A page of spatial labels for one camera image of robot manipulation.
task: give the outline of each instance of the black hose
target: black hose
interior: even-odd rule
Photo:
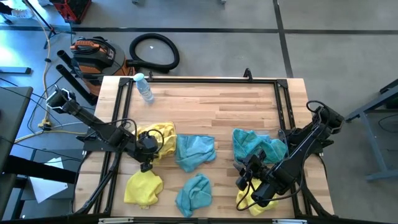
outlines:
[[[152,62],[146,62],[143,59],[139,58],[136,54],[136,47],[141,41],[147,40],[147,39],[157,39],[157,40],[160,40],[160,41],[164,42],[165,44],[167,44],[172,49],[172,52],[174,55],[174,61],[168,65],[159,65],[156,63],[152,63]],[[135,67],[136,70],[138,68],[149,68],[152,70],[157,70],[158,72],[168,73],[171,69],[174,69],[175,67],[177,67],[178,63],[180,63],[180,54],[178,53],[178,49],[174,45],[174,43],[169,38],[167,38],[163,35],[154,34],[154,33],[143,34],[143,35],[140,35],[139,37],[135,38],[130,44],[130,55],[131,55],[132,60],[127,61],[127,66]]]

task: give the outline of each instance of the yellow cloth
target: yellow cloth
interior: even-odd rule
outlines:
[[[163,180],[152,171],[136,172],[127,181],[124,203],[136,203],[147,208],[157,202],[156,195],[163,190]]]
[[[261,184],[261,181],[260,180],[257,180],[257,179],[252,179],[252,183],[253,183],[253,186],[254,186],[254,188],[255,189],[257,189],[258,188],[258,186]],[[236,203],[238,203],[241,199],[242,199],[242,197],[245,195],[245,193],[248,191],[248,187],[250,187],[250,186],[247,186],[246,187],[246,189],[244,189],[244,191],[239,191],[238,192],[238,196],[236,196]],[[250,195],[253,193],[253,189],[250,187],[250,190],[249,190],[249,194],[243,199],[243,201],[239,204],[239,208],[244,208],[244,207],[246,207],[246,206],[248,206],[248,205],[250,205],[250,204],[252,204],[253,202],[254,202],[254,200],[250,197]],[[271,202],[269,202],[269,204],[266,206],[266,207],[261,207],[261,206],[259,206],[259,205],[253,205],[253,206],[251,206],[250,208],[249,208],[249,211],[250,211],[250,213],[251,213],[251,215],[253,215],[253,216],[256,216],[256,215],[259,215],[259,214],[261,214],[263,211],[265,211],[265,210],[269,210],[269,209],[272,209],[272,208],[275,208],[276,206],[278,205],[278,201],[271,201]]]
[[[164,123],[159,123],[159,124],[153,124],[145,129],[142,129],[141,127],[137,129],[138,134],[141,134],[144,131],[148,131],[151,129],[156,129],[159,130],[164,137],[164,145],[162,149],[159,151],[159,158],[156,158],[154,160],[155,163],[158,163],[159,160],[166,155],[169,154],[174,154],[175,152],[175,142],[177,140],[177,134],[175,133],[175,128],[173,122],[164,122]],[[158,146],[160,147],[162,145],[162,136],[156,132],[156,131],[151,131],[149,132],[150,135],[155,136]]]

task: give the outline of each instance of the gray floor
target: gray floor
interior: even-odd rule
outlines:
[[[141,6],[131,4],[130,0],[119,0],[118,4],[113,2],[93,1],[83,23],[75,26],[277,28],[272,0],[228,0],[225,6],[220,6],[216,0],[144,0]],[[398,29],[398,2],[393,0],[280,0],[279,4],[286,29]],[[51,6],[39,8],[39,11],[52,24],[67,26]],[[13,21],[15,26],[38,26],[34,20]],[[129,44],[139,34],[79,32],[76,36],[101,35],[119,44],[130,57]],[[170,72],[172,75],[238,77],[249,67],[255,77],[286,77],[278,34],[163,34],[175,42],[181,55],[180,65]],[[343,115],[376,97],[381,87],[397,78],[398,35],[289,34],[286,39],[294,77],[304,78],[308,97],[323,101]],[[28,76],[2,75],[2,78],[18,85],[33,86],[34,92],[41,94],[47,55],[47,51],[42,49],[43,33],[3,30],[0,31],[0,40],[0,66],[28,66],[34,70]],[[53,62],[47,75],[48,84],[60,76],[54,69],[61,63],[55,54],[60,49],[68,49],[70,36],[60,34],[51,43],[50,58]],[[164,50],[165,46],[156,41],[144,42],[137,48],[143,59],[153,62],[170,61],[171,53]],[[64,80],[59,85],[69,87]],[[83,99],[79,98],[79,101],[88,106]],[[27,114],[33,107],[31,103]],[[61,123],[76,121],[71,116],[52,114]],[[39,123],[42,117],[43,111],[38,110],[33,124]],[[27,119],[19,136],[29,134]],[[83,125],[64,129],[86,131]],[[365,181],[366,174],[378,169],[362,124],[354,120],[332,139],[335,144],[325,150],[325,162],[335,213],[345,218],[397,222],[398,181]],[[81,148],[81,143],[69,134],[48,134],[23,143],[49,149]],[[13,150],[13,154],[26,157],[29,152],[20,147]],[[51,207],[51,201],[46,204],[34,207]],[[24,211],[26,214],[36,213],[30,208]]]

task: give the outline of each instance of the plastic bottle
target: plastic bottle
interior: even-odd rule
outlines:
[[[145,80],[144,78],[144,74],[137,73],[132,77],[132,79],[136,81],[137,89],[145,102],[147,102],[148,104],[152,104],[155,101],[155,98],[152,94],[152,91],[150,90],[150,86],[147,80]]]

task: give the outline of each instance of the wooden table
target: wooden table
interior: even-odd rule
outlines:
[[[111,121],[119,77],[105,77],[99,94],[95,115],[103,121]],[[290,99],[295,123],[304,127],[311,122],[311,113],[306,109],[307,93],[303,79],[288,79]],[[200,165],[194,172],[185,173],[174,161],[174,156],[164,158],[153,172],[164,181],[164,189],[158,194],[159,201],[142,210],[138,205],[124,203],[127,180],[140,168],[139,163],[123,154],[118,172],[112,216],[182,217],[175,206],[175,198],[184,183],[197,173],[205,174],[211,181],[213,203],[195,210],[194,217],[252,218],[249,210],[239,212],[236,207],[238,188],[235,181],[238,172],[233,167],[232,131],[234,128],[267,132],[277,137],[280,129],[273,85],[225,84],[225,83],[151,83],[155,103],[146,105],[134,88],[129,109],[129,118],[139,126],[173,121],[178,134],[207,134],[215,137],[216,159]],[[284,94],[281,91],[285,110]],[[80,208],[98,185],[103,163],[103,152],[94,152],[81,167],[76,187],[75,209]],[[308,188],[326,211],[333,213],[325,171],[315,156],[305,163]],[[106,203],[108,187],[105,188],[101,211]],[[300,208],[304,211],[301,195]],[[277,208],[268,210],[256,218],[292,218],[292,200],[279,201]]]

